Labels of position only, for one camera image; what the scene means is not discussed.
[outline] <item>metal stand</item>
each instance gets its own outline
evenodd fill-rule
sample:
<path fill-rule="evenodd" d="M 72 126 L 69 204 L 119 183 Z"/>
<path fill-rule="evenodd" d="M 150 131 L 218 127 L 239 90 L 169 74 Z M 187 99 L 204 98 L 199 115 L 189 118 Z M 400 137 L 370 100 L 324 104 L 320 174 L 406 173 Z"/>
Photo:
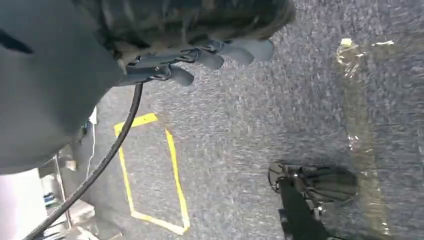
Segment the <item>metal stand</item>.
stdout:
<path fill-rule="evenodd" d="M 66 201 L 66 192 L 65 192 L 65 187 L 64 187 L 64 181 L 62 179 L 62 173 L 61 173 L 61 167 L 59 166 L 59 156 L 58 153 L 56 153 L 53 157 L 54 160 L 54 166 L 56 167 L 56 178 L 57 178 L 57 183 L 59 184 L 59 188 L 60 188 L 60 196 L 62 198 L 62 203 L 64 201 Z M 72 220 L 71 220 L 71 214 L 69 213 L 69 209 L 66 210 L 65 212 L 65 217 L 66 217 L 66 228 L 69 230 L 72 228 Z"/>
<path fill-rule="evenodd" d="M 282 200 L 278 212 L 286 240 L 340 239 L 330 236 L 320 218 L 326 204 L 345 203 L 357 194 L 354 174 L 340 167 L 274 163 L 268 180 Z"/>

